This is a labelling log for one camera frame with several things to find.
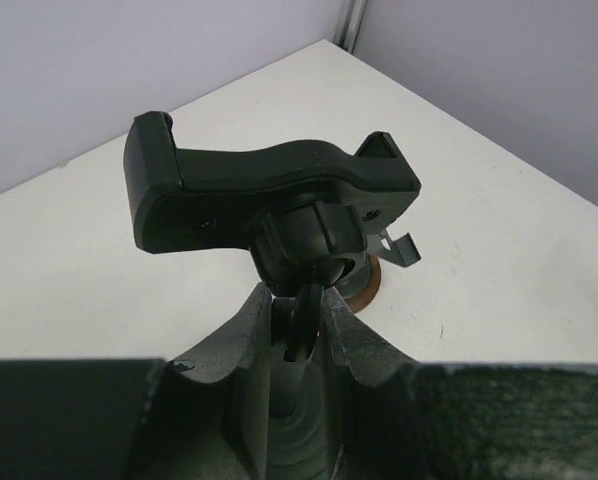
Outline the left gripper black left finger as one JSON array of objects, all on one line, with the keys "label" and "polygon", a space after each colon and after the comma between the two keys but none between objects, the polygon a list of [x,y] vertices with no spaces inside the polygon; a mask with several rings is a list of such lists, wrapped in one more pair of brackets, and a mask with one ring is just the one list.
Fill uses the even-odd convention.
[{"label": "left gripper black left finger", "polygon": [[256,286],[229,321],[167,363],[140,430],[139,478],[265,477],[271,306]]}]

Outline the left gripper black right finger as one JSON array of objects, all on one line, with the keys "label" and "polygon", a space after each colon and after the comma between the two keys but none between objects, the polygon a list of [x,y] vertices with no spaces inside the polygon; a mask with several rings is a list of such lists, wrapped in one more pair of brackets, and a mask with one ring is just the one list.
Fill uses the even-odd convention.
[{"label": "left gripper black right finger", "polygon": [[331,479],[426,479],[410,381],[417,362],[363,323],[339,293],[323,301],[323,397]]}]

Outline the brown-base black phone stand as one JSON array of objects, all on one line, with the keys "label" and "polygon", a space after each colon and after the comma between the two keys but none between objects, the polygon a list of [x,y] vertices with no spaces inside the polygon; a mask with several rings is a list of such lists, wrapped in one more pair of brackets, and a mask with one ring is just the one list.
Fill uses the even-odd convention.
[{"label": "brown-base black phone stand", "polygon": [[369,236],[367,242],[363,266],[335,285],[353,313],[364,310],[377,296],[382,282],[381,262],[405,269],[421,260],[419,250],[409,233],[393,239],[384,229]]}]

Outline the black round-base phone stand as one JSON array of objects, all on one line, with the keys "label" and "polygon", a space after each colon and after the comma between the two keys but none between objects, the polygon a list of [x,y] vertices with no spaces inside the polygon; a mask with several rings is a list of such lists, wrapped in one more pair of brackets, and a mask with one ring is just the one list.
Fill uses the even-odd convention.
[{"label": "black round-base phone stand", "polygon": [[177,147],[163,112],[135,118],[124,173],[137,247],[249,252],[272,298],[266,475],[331,479],[323,397],[323,301],[363,266],[421,185],[384,132],[354,154],[317,140],[247,152]]}]

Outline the right aluminium frame post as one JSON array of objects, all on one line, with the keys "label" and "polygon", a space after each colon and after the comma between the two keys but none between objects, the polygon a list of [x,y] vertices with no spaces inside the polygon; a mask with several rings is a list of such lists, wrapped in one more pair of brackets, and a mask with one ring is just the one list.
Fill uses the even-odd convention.
[{"label": "right aluminium frame post", "polygon": [[333,43],[347,53],[354,52],[368,3],[368,0],[342,1]]}]

